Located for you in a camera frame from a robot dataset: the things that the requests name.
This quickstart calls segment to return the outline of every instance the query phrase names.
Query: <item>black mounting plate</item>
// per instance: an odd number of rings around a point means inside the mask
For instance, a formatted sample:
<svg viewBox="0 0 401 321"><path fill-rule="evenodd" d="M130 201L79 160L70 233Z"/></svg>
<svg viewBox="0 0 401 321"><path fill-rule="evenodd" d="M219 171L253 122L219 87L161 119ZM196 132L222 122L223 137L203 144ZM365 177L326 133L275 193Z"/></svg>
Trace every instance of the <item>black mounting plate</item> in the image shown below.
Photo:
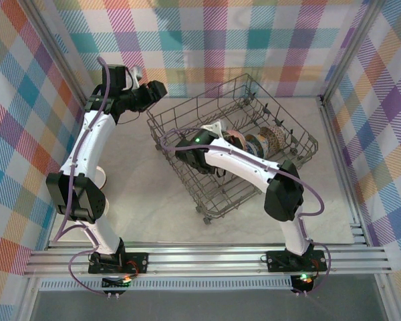
<svg viewBox="0 0 401 321"><path fill-rule="evenodd" d="M303 257L285 251L267 251L266 262L269 272L316 272L317 268L312 260L318 263L319 271L327 270L325 256L322 250L312 249Z"/></svg>
<svg viewBox="0 0 401 321"><path fill-rule="evenodd" d="M138 267L139 274L147 273L148 266L148 253L137 252L137 253L125 253L124 254L124 262L126 264L124 266L117 266L111 264L94 264L89 265L88 273L89 274L111 274L111 273L124 273L124 274L136 274L135 267L128 263L129 261L133 261Z"/></svg>

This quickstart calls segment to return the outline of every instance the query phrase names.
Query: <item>metal wire rack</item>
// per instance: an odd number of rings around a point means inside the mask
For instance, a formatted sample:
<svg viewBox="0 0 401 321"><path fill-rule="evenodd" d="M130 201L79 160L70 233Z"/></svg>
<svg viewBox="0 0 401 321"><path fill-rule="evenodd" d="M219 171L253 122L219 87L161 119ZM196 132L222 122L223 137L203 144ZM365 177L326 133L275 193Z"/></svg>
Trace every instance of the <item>metal wire rack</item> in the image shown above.
<svg viewBox="0 0 401 321"><path fill-rule="evenodd" d="M198 128L218 119L227 123L227 129L237 130L244 135L257 134L263 126L280 126L285 133L285 146L269 155L271 161L282 163L289 159L300 168L318 150L317 140L248 74L163 112L150 109L147 115L147 123L158 150L162 150L160 137L169 130ZM193 134L189 131L175 133L168 137L166 144L175 146L182 138L190 140ZM173 152L162 152L194 199L196 210L205 216L205 224L210 224L211 219L224 217L260 193L256 186L236 175L202 175L178 160Z"/></svg>

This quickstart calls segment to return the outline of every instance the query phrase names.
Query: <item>checkered pattern wall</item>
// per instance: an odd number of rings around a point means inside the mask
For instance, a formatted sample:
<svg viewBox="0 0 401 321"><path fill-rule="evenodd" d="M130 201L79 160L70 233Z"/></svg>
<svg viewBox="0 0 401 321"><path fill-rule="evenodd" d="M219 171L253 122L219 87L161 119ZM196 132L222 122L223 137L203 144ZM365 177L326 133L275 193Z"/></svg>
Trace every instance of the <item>checkered pattern wall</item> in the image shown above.
<svg viewBox="0 0 401 321"><path fill-rule="evenodd" d="M53 214L45 176L79 130L73 98L16 0L0 1L0 320L13 310L30 253Z"/></svg>
<svg viewBox="0 0 401 321"><path fill-rule="evenodd" d="M43 0L36 2L66 56L80 61L95 84L101 80L95 58L101 55L110 63L142 66L143 81L160 80L170 96L180 97L245 72L272 95L316 96L369 3L54 0L53 12ZM64 29L53 25L57 20Z"/></svg>
<svg viewBox="0 0 401 321"><path fill-rule="evenodd" d="M334 126L374 245L401 293L401 0L387 0L332 100Z"/></svg>

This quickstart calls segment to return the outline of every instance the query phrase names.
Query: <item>plaid fabric backdrop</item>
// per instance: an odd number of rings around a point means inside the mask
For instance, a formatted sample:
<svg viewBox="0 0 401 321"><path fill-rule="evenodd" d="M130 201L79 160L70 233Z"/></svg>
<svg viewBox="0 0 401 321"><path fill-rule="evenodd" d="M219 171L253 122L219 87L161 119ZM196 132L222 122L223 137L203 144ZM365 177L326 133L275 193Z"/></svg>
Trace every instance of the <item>plaid fabric backdrop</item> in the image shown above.
<svg viewBox="0 0 401 321"><path fill-rule="evenodd" d="M17 1L0 1L0 320L47 237L54 206L45 176L69 154L81 115Z"/></svg>
<svg viewBox="0 0 401 321"><path fill-rule="evenodd" d="M401 293L401 0L387 0L332 105L368 230Z"/></svg>
<svg viewBox="0 0 401 321"><path fill-rule="evenodd" d="M196 96L245 72L272 95L316 96L368 2L55 0L46 9L36 0L79 76L99 83L101 55L142 66L143 82L160 80L175 97Z"/></svg>

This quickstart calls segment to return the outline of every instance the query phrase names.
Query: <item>aluminum rail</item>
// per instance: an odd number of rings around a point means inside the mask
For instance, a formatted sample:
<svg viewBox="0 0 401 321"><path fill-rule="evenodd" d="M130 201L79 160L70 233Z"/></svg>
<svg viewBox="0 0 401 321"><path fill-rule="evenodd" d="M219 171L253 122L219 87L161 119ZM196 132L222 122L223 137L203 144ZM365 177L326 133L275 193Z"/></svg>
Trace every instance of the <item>aluminum rail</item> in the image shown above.
<svg viewBox="0 0 401 321"><path fill-rule="evenodd" d="M333 274L387 274L391 267L382 247L365 245L329 245ZM25 277L58 278L68 277L70 258L83 250L86 245L71 242L50 246L47 251L35 251L25 271ZM205 277L205 276L264 276L288 275L295 273L269 273L261 261L266 251L283 251L284 245L221 245L221 244L160 244L132 243L127 252L148 252L148 277ZM77 276L88 274L87 256L75 259L72 270ZM119 274L98 274L97 276L119 276Z"/></svg>

